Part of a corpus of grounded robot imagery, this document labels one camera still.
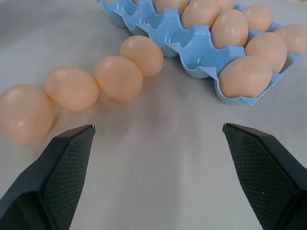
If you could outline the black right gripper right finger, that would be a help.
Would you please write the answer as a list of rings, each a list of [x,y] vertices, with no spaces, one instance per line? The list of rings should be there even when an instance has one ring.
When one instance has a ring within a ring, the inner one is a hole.
[[[307,230],[307,168],[270,134],[231,123],[223,133],[263,230]]]

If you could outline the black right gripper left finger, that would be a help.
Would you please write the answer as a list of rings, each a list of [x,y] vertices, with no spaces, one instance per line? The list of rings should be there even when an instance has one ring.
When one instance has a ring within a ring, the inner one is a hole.
[[[0,230],[69,230],[94,135],[94,125],[84,125],[49,142],[0,199]]]

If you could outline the blue plastic egg tray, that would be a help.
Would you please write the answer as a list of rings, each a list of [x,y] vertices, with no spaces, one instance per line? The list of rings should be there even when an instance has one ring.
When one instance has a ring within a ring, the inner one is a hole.
[[[243,47],[228,46],[217,49],[212,44],[206,25],[182,27],[178,10],[167,8],[157,13],[153,0],[96,0],[107,17],[119,28],[127,28],[133,35],[144,35],[155,41],[165,57],[180,57],[184,70],[192,77],[214,79],[215,91],[226,104],[254,105],[259,97],[228,98],[220,90],[218,76],[230,62],[245,56]]]

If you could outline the beige egg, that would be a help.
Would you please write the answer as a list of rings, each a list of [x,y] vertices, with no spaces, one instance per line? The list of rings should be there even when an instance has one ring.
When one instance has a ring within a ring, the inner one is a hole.
[[[241,12],[248,22],[250,31],[267,32],[273,22],[273,12],[264,4],[250,5]]]
[[[212,43],[217,49],[227,46],[244,46],[248,39],[248,22],[238,10],[222,13],[211,29]]]
[[[277,33],[266,32],[252,38],[245,47],[245,53],[247,56],[263,57],[273,73],[280,73],[287,59],[287,44]]]
[[[139,68],[121,56],[103,58],[95,67],[94,76],[100,89],[112,99],[129,101],[136,97],[143,85]]]
[[[54,68],[46,77],[45,89],[55,104],[74,112],[89,109],[99,96],[93,76],[78,66]]]
[[[304,54],[307,52],[307,26],[289,24],[273,31],[279,34],[287,44],[288,53]]]
[[[53,120],[48,95],[35,85],[13,85],[0,95],[0,128],[16,141],[30,143],[41,139]]]
[[[272,79],[270,65],[260,56],[244,56],[229,63],[219,75],[224,96],[256,98]]]
[[[219,16],[219,4],[216,0],[194,0],[182,13],[181,24],[185,29],[195,24],[207,25],[211,30]]]
[[[155,0],[155,10],[157,13],[162,13],[165,8],[178,9],[181,16],[187,7],[189,0]]]
[[[224,12],[234,8],[235,0],[216,0],[219,5],[219,11]]]
[[[121,45],[120,55],[132,61],[144,77],[157,75],[164,66],[164,55],[152,39],[134,35],[127,38]]]

